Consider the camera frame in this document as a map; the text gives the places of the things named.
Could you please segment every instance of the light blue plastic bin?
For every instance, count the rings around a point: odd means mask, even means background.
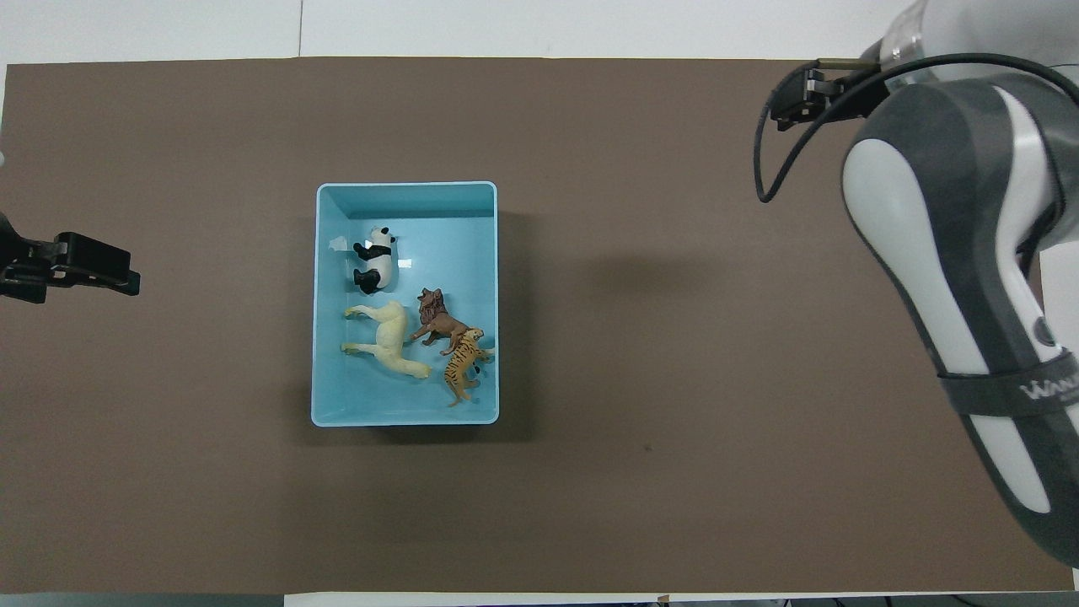
[[[365,294],[353,268],[367,267],[352,249],[371,229],[386,225],[394,244],[395,276]],[[423,288],[441,288],[450,315],[483,330],[481,348],[498,345],[497,192],[490,181],[433,183],[325,183],[316,194],[314,346],[311,420],[316,426],[420,426],[491,424],[498,417],[498,355],[479,363],[472,401],[450,408],[454,397],[439,355],[449,339],[432,346],[407,342],[405,359],[431,365],[431,377],[393,373],[370,355],[345,355],[341,344],[374,343],[378,323],[345,319],[345,308],[381,307],[400,301],[408,334],[420,328]]]

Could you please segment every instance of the brown table surface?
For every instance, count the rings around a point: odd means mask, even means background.
[[[0,590],[1070,589],[848,224],[857,124],[755,201],[792,65],[12,66],[0,207],[131,250],[142,292],[0,300]],[[315,428],[315,189],[468,179],[502,418]]]

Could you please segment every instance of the animal figurine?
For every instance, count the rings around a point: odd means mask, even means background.
[[[453,356],[450,357],[450,362],[446,364],[446,373],[442,377],[446,380],[446,385],[450,387],[450,390],[456,397],[450,403],[451,408],[456,406],[461,402],[461,399],[472,401],[472,395],[465,392],[465,389],[479,386],[479,382],[468,380],[468,368],[475,365],[476,361],[487,361],[494,354],[493,349],[484,350],[478,346],[479,339],[481,337],[483,337],[483,330],[481,329],[468,328],[465,330],[456,347],[453,348]]]
[[[439,337],[449,337],[450,347],[440,354],[445,357],[456,349],[461,343],[461,336],[465,334],[468,327],[454,319],[446,312],[446,303],[442,301],[442,289],[423,289],[416,299],[420,300],[420,331],[409,336],[418,340],[426,334],[431,337],[423,341],[424,346],[431,346]]]
[[[367,315],[378,321],[379,329],[374,332],[374,344],[342,344],[342,353],[347,355],[358,355],[359,353],[374,355],[374,360],[382,363],[382,367],[392,372],[411,375],[416,380],[427,380],[431,375],[429,367],[419,361],[408,361],[401,358],[408,317],[405,315],[405,307],[400,305],[399,301],[390,300],[381,308],[353,306],[344,312],[346,319],[359,315]]]
[[[390,227],[371,230],[371,246],[357,242],[352,245],[359,258],[367,261],[367,271],[352,271],[352,279],[364,292],[371,294],[380,288],[385,288],[394,277],[394,250],[391,244],[397,238],[390,234]]]

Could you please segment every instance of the robotic arm link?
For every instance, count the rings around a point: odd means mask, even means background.
[[[1079,239],[1076,31],[1073,0],[921,0],[869,53],[879,74],[831,89],[807,74],[794,102],[771,114],[781,128],[816,121],[795,153],[823,122],[868,116],[843,167],[849,217],[1008,508],[1071,567],[1079,364],[1050,331],[1026,268],[1037,250]],[[887,92],[856,98],[874,84]],[[757,178],[762,201],[791,161],[768,192]]]

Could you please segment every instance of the black strap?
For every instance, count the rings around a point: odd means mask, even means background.
[[[1030,417],[1079,403],[1079,363],[1071,353],[1026,371],[1000,375],[942,375],[959,415]]]

